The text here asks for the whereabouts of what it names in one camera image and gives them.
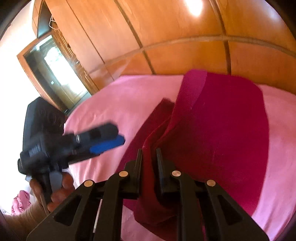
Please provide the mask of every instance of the pink cloth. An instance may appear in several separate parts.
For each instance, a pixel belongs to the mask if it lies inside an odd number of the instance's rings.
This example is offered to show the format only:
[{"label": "pink cloth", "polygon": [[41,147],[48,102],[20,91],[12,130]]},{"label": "pink cloth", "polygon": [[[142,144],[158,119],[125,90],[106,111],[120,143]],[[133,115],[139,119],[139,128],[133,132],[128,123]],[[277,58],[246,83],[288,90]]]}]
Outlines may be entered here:
[{"label": "pink cloth", "polygon": [[[66,133],[79,133],[112,121],[118,124],[120,133],[126,138],[122,147],[71,165],[78,185],[87,179],[103,181],[115,173],[135,134],[162,98],[176,100],[182,77],[123,76],[72,113],[65,125]],[[296,97],[269,86],[261,85],[260,88],[269,121],[270,145],[265,182],[252,217],[272,241],[285,228],[296,207],[296,183],[293,181],[296,173]],[[161,241],[137,223],[133,212],[126,207],[123,207],[121,237],[124,241]]]},{"label": "pink cloth", "polygon": [[21,190],[19,194],[13,199],[11,215],[19,215],[30,206],[30,194],[24,190]]},{"label": "pink cloth", "polygon": [[[176,103],[155,108],[125,152],[117,171],[143,151],[143,192],[124,200],[135,219],[165,240],[176,240],[175,207],[155,194],[156,148],[195,180],[217,181],[249,214],[255,211],[266,172],[268,121],[262,91],[242,77],[191,70]],[[170,222],[170,228],[163,225]]]}]

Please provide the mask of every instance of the bed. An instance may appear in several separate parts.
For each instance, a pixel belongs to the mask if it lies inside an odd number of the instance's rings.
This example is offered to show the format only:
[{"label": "bed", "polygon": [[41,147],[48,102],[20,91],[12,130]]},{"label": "bed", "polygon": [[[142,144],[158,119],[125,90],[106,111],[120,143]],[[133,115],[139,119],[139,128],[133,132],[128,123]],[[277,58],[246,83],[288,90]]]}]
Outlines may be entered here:
[{"label": "bed", "polygon": [[[183,76],[123,76],[78,106],[65,124],[65,133],[79,133],[111,121],[126,138],[124,146],[70,166],[78,185],[115,173],[121,158],[150,113],[163,99],[174,102]],[[269,124],[268,164],[260,200],[252,218],[275,240],[291,220],[296,207],[296,97],[274,87],[259,85]],[[123,207],[123,241],[161,240],[137,223]]]}]

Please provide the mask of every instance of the folded blanket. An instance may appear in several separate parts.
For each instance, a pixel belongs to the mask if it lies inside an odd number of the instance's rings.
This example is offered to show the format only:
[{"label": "folded blanket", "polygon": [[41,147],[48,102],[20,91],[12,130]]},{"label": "folded blanket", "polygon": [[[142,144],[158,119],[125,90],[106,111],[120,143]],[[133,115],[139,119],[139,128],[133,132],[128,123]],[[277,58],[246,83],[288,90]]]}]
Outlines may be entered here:
[{"label": "folded blanket", "polygon": [[24,190],[21,190],[19,194],[13,199],[11,215],[19,215],[30,206],[30,194]]},{"label": "folded blanket", "polygon": [[124,205],[165,240],[176,239],[176,209],[155,195],[156,148],[196,180],[216,180],[252,215],[268,158],[268,120],[261,90],[251,81],[191,70],[173,104],[163,100],[126,150],[118,171],[143,150],[142,194]]}]

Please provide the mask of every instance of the hand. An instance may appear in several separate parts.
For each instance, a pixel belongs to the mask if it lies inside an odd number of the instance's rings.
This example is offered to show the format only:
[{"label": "hand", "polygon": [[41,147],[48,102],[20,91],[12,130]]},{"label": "hand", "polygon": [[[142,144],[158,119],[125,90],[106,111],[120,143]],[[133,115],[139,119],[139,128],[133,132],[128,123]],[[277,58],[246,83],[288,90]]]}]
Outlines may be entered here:
[{"label": "hand", "polygon": [[[73,183],[74,180],[72,176],[67,172],[63,172],[62,187],[51,195],[52,202],[47,205],[47,209],[50,212],[55,210],[56,207],[60,205],[75,190]],[[40,199],[42,188],[39,182],[36,179],[32,179],[30,181],[30,187],[32,188],[38,202],[42,204]]]}]

